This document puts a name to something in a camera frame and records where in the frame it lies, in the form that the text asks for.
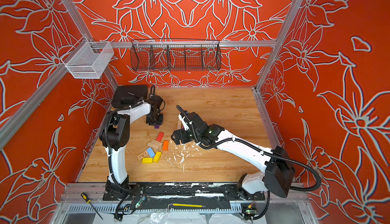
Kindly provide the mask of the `red block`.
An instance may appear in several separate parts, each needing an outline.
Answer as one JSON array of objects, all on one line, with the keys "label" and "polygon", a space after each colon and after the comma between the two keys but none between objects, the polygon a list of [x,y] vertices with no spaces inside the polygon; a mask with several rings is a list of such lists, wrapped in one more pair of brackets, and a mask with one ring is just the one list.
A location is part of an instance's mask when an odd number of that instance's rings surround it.
[{"label": "red block", "polygon": [[156,141],[161,142],[162,139],[163,139],[163,137],[164,137],[164,133],[163,133],[163,132],[159,132],[159,133],[158,133],[158,136],[157,136],[157,138],[156,138]]}]

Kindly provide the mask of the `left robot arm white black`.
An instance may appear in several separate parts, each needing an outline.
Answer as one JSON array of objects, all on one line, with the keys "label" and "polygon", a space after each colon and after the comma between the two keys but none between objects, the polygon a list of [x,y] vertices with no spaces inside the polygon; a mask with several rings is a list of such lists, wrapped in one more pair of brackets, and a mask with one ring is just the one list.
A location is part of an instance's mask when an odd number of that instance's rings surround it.
[{"label": "left robot arm white black", "polygon": [[164,100],[156,95],[155,86],[132,85],[117,87],[111,101],[114,110],[106,113],[99,136],[108,157],[109,175],[105,194],[122,197],[133,190],[126,171],[125,149],[130,139],[131,124],[146,117],[149,126],[163,124]]}]

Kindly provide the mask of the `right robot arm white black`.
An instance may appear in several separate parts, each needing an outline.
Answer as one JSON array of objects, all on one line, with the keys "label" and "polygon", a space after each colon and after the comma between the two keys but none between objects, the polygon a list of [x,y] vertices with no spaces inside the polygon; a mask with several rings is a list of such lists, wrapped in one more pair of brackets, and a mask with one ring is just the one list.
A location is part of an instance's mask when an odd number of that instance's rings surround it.
[{"label": "right robot arm white black", "polygon": [[[244,140],[222,126],[208,125],[195,113],[176,106],[180,112],[178,118],[183,127],[172,133],[171,139],[176,145],[191,141],[204,150],[218,149],[233,154],[255,166],[259,172],[246,174],[240,181],[240,189],[248,194],[269,191],[286,198],[289,191],[312,192],[320,188],[322,179],[319,173],[307,164],[293,160],[287,151],[279,146],[274,149],[262,147]],[[310,172],[315,183],[312,186],[293,186],[296,166]]]}]

